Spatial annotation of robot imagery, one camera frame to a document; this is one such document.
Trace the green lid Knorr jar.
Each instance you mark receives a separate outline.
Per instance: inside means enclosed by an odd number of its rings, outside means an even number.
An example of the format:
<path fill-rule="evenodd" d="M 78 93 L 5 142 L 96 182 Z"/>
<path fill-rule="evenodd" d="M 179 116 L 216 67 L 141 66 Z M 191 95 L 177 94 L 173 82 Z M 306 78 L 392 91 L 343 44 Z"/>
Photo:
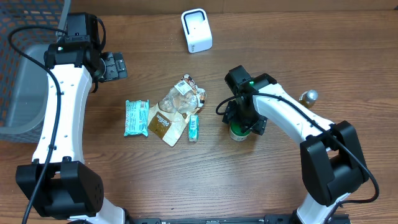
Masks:
<path fill-rule="evenodd" d="M 247 130 L 245 132 L 242 132 L 242 128 L 238 123 L 231 122 L 229 125 L 229 135 L 232 140 L 234 141 L 244 141 L 247 139 L 249 136 L 251 130 Z"/>

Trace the teal wet wipes pack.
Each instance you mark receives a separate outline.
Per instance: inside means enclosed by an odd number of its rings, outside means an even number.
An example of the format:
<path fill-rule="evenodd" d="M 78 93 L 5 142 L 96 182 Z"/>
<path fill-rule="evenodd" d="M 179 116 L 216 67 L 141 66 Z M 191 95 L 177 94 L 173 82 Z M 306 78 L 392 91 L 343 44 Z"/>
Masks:
<path fill-rule="evenodd" d="M 149 100 L 125 102 L 126 119 L 124 136 L 144 135 L 148 137 Z"/>

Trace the small Kleenex tissue pack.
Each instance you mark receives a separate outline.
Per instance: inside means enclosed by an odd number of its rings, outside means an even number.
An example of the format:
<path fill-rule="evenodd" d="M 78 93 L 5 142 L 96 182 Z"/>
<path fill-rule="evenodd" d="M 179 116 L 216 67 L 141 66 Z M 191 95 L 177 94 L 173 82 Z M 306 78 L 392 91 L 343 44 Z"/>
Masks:
<path fill-rule="evenodd" d="M 190 142 L 197 142 L 198 141 L 198 132 L 199 132 L 199 119 L 198 116 L 191 115 L 189 123 L 188 123 L 188 140 Z"/>

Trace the yellow dish soap bottle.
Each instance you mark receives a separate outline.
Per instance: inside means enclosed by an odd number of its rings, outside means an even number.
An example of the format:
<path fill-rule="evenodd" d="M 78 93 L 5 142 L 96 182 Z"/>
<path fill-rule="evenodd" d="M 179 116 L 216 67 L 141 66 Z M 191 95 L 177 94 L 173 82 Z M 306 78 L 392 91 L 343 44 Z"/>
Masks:
<path fill-rule="evenodd" d="M 305 91 L 301 94 L 298 102 L 304 107 L 310 109 L 318 99 L 318 92 L 316 90 Z"/>

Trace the brown Panfree bread bag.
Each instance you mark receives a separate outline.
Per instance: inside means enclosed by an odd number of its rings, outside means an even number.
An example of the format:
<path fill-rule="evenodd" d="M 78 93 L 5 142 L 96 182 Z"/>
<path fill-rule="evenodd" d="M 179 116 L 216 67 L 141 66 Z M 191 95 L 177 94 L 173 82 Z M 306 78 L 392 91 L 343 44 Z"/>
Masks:
<path fill-rule="evenodd" d="M 148 129 L 173 147 L 190 117 L 205 104 L 206 91 L 185 74 L 155 106 L 149 109 Z"/>

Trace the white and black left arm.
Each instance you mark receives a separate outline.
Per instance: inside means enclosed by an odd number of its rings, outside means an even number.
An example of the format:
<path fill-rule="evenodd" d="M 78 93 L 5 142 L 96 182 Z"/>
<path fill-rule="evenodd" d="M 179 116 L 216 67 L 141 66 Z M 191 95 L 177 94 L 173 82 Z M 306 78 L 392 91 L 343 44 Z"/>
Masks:
<path fill-rule="evenodd" d="M 40 141 L 16 182 L 28 210 L 70 223 L 131 223 L 124 208 L 104 196 L 101 177 L 85 165 L 82 148 L 86 100 L 100 83 L 127 77 L 120 53 L 105 52 L 101 19 L 70 13 L 60 39 L 44 53 L 48 95 Z"/>

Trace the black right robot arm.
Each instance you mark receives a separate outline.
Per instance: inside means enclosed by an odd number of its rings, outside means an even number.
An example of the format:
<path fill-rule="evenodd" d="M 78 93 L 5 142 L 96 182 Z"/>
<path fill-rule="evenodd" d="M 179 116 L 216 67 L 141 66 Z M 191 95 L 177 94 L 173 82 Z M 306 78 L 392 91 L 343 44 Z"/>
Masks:
<path fill-rule="evenodd" d="M 350 223 L 347 215 L 335 215 L 335 211 L 369 179 L 355 128 L 347 121 L 335 124 L 311 112 L 266 73 L 252 77 L 240 65 L 224 80 L 233 96 L 224 101 L 227 107 L 221 115 L 232 139 L 262 135 L 271 120 L 300 146 L 308 194 L 293 214 L 266 215 L 265 223 Z"/>

